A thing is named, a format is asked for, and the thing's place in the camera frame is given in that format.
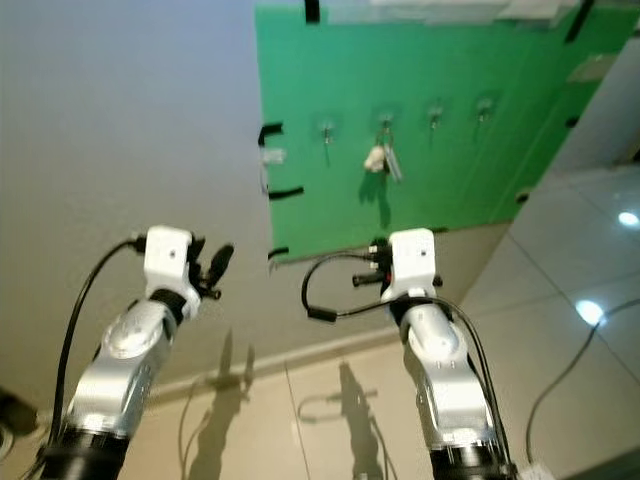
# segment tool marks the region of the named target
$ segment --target tiled floor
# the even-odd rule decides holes
[[[640,237],[617,223],[622,208],[640,215],[640,169],[551,174],[464,302],[519,466],[535,396],[588,334],[573,302],[607,309],[640,296]],[[640,446],[639,313],[609,319],[539,410],[534,455],[557,478]],[[185,400],[149,410],[121,478],[431,478],[399,343],[236,380],[194,397],[186,414]],[[34,443],[18,445],[6,478],[33,458]]]

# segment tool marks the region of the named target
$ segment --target green wall panel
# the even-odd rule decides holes
[[[554,29],[516,23],[306,25],[298,7],[258,6],[256,32],[267,137],[284,148],[268,167],[274,247],[295,259],[367,244],[393,230],[508,221],[515,197],[540,179],[598,83],[568,83],[591,55],[618,52],[637,9],[596,7],[565,44],[575,12]],[[480,123],[477,105],[494,109]],[[429,128],[428,109],[443,107]],[[381,114],[393,115],[404,180],[368,173]],[[326,146],[321,125],[335,125]]]

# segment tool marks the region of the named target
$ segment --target green board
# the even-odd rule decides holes
[[[283,260],[361,246],[391,231],[459,229],[512,220],[516,197],[540,179],[598,82],[567,81],[593,55],[620,51],[637,9],[595,7],[575,42],[575,12],[553,29],[484,26],[306,25],[298,7],[258,6],[274,247]],[[489,101],[488,115],[479,108]],[[430,111],[442,111],[435,129]],[[364,170],[392,116],[404,179]],[[325,145],[322,127],[333,125]]]

